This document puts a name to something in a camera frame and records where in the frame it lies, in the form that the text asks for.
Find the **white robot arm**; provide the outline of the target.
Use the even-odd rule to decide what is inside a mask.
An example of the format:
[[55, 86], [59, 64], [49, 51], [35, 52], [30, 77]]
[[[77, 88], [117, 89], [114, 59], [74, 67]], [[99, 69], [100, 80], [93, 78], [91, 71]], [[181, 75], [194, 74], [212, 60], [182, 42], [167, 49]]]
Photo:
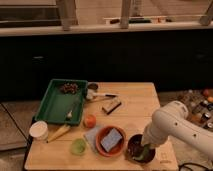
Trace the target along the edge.
[[172, 101], [155, 110], [151, 122], [144, 128], [141, 144], [157, 148], [173, 136], [213, 160], [213, 132], [189, 122], [188, 114], [187, 107], [180, 101]]

